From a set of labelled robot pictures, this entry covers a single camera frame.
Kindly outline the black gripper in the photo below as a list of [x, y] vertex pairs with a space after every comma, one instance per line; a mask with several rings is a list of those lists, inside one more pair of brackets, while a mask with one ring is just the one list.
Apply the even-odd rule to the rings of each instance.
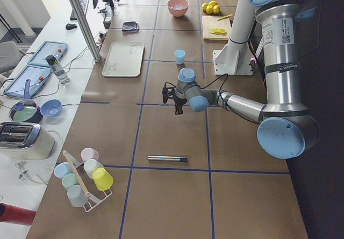
[[187, 103], [185, 98], [181, 98], [177, 95], [178, 90], [175, 87], [166, 87], [162, 88], [162, 101], [164, 104], [167, 103], [168, 99], [172, 99], [175, 103], [175, 115], [183, 114], [183, 105]]

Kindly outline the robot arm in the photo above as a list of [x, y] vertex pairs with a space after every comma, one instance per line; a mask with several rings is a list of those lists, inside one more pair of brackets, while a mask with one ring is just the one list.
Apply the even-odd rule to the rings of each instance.
[[249, 74], [247, 44], [254, 23], [262, 28], [267, 103], [261, 104], [222, 89], [202, 89], [196, 73], [183, 68], [175, 86], [162, 89], [162, 100], [172, 99], [175, 114], [188, 104], [195, 112], [210, 105], [258, 124], [257, 139], [271, 156], [294, 158], [318, 141], [319, 131], [300, 95], [301, 67], [295, 23], [312, 16], [316, 0], [238, 0], [228, 43], [214, 53], [217, 75]]

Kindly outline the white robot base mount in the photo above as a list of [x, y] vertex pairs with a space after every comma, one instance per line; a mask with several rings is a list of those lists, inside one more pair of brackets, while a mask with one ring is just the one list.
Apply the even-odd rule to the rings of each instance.
[[226, 56], [222, 50], [214, 50], [212, 52], [215, 75], [248, 75], [253, 74], [252, 66], [250, 64], [251, 54], [248, 50], [241, 53], [237, 50], [234, 56]]

